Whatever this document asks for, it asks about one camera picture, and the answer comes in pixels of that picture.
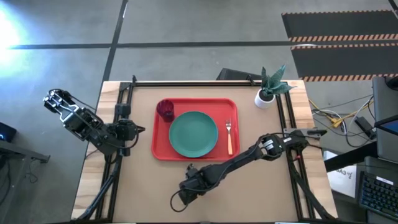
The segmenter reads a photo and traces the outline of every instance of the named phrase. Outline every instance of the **gray floor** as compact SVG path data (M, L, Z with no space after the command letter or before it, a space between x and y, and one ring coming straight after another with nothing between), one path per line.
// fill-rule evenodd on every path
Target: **gray floor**
M6 29L0 46L110 43L120 6L121 0L0 0L0 24ZM130 1L119 42L287 40L282 12L374 9L390 9L388 0ZM0 121L18 129L15 142L52 156L48 164L32 166L39 181L25 180L11 223L69 220L87 143L63 129L57 115L42 106L42 98L51 88L63 88L95 106L108 53L0 50ZM289 47L118 49L110 80L130 80L133 74L139 80L214 80L223 67L259 73L262 66L274 71L284 63L285 78L297 79ZM370 82L308 83L307 91L319 107L372 93ZM333 110L350 113L365 101ZM360 115L373 122L367 111ZM351 131L359 130L353 125ZM352 138L353 144L363 141ZM340 152L353 149L333 133L321 144ZM347 215L338 210L340 216Z

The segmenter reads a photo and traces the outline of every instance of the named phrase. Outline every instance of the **potted plant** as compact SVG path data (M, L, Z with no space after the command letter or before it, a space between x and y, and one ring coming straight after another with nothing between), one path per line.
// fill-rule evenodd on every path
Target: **potted plant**
M281 82L285 72L285 65L281 66L278 71L269 77L266 69L263 67L261 71L261 89L257 92L254 103L261 109L268 108L275 101L275 95L287 93L293 87L286 82Z

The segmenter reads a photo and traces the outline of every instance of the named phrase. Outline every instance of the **fork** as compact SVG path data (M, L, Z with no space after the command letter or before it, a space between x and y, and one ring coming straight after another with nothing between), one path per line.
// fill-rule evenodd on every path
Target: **fork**
M226 129L228 130L228 155L232 155L231 120L226 121Z

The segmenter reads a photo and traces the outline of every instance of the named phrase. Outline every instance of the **green plate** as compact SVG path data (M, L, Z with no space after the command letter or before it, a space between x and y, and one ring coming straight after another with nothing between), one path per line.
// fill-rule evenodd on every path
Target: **green plate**
M216 145L216 123L207 114L189 111L178 116L172 123L169 139L173 148L189 158L208 154Z

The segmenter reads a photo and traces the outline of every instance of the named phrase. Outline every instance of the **red tray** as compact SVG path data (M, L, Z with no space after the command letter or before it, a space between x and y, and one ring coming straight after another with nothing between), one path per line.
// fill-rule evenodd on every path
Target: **red tray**
M216 146L199 158L188 158L177 153L169 140L171 123L166 123L155 111L152 153L164 161L226 161L239 154L238 110L236 104L224 98L167 98L174 103L175 117L188 111L201 111L213 118L218 129ZM232 155L228 155L228 132L226 120L231 119Z

